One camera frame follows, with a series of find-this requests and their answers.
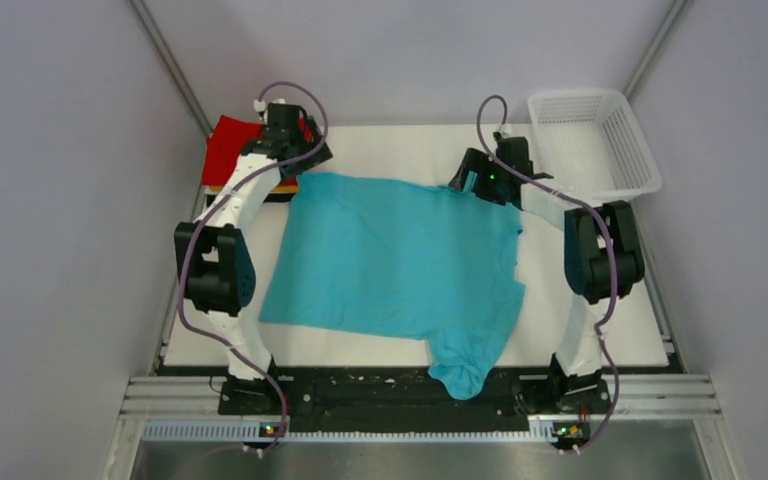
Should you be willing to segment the teal t-shirt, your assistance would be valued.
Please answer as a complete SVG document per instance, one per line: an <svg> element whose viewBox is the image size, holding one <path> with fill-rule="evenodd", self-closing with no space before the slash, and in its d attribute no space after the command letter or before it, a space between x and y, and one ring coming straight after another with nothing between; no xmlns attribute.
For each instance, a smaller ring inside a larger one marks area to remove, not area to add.
<svg viewBox="0 0 768 480"><path fill-rule="evenodd" d="M444 186L302 175L259 318L426 342L429 375L476 397L518 321L521 215Z"/></svg>

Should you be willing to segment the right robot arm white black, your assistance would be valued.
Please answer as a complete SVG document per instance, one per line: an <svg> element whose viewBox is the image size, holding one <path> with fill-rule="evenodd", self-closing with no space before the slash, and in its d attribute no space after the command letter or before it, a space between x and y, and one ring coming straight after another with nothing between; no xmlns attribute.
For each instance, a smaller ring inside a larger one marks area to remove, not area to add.
<svg viewBox="0 0 768 480"><path fill-rule="evenodd" d="M449 186L493 204L515 206L562 233L572 304L550 360L546 397L554 409L572 412L605 384L602 365L613 361L607 325L618 301L643 279L645 263L628 202L592 206L552 188L549 181L549 175L534 172L525 138L499 136L492 154L467 148Z"/></svg>

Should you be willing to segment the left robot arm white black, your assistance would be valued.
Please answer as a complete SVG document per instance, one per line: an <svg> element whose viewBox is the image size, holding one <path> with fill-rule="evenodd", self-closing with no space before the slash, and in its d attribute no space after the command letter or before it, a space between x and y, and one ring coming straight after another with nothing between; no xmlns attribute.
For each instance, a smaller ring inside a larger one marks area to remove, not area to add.
<svg viewBox="0 0 768 480"><path fill-rule="evenodd" d="M284 399L274 359L250 308L257 276L245 233L261 206L297 192L296 176L332 156L315 119L279 99L254 104L260 123L223 116L208 139L203 178L215 198L195 220L174 231L181 315L199 313L208 326L182 325L217 341L228 376L220 392L223 415L278 415Z"/></svg>

